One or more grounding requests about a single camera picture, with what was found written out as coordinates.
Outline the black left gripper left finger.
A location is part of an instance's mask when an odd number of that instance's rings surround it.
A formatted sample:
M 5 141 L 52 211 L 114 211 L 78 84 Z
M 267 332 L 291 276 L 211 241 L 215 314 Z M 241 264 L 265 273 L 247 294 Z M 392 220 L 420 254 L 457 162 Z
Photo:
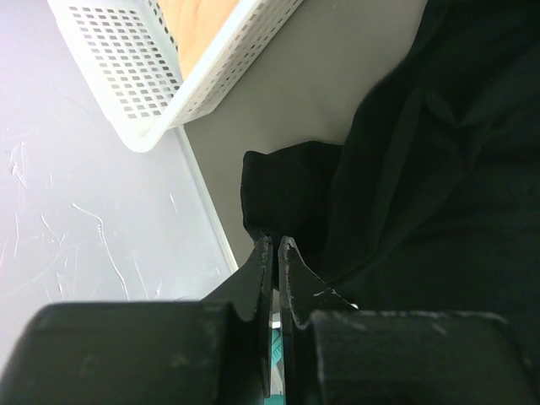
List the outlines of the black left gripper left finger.
M 273 243 L 201 300 L 48 305 L 1 377 L 4 404 L 261 404 L 270 394 Z

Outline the black t shirt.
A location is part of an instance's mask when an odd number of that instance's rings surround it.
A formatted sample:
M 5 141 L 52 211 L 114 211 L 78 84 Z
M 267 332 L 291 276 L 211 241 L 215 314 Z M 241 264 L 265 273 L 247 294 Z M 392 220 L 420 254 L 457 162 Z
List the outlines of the black t shirt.
M 537 365 L 538 2 L 428 2 L 344 144 L 246 153 L 240 198 L 360 309 L 494 312 Z

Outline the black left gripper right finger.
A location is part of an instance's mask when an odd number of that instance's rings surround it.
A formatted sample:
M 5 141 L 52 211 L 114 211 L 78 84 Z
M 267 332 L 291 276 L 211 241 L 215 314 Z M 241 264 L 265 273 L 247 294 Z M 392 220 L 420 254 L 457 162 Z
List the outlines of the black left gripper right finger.
M 287 404 L 536 404 L 539 374 L 490 312 L 360 310 L 278 250 Z

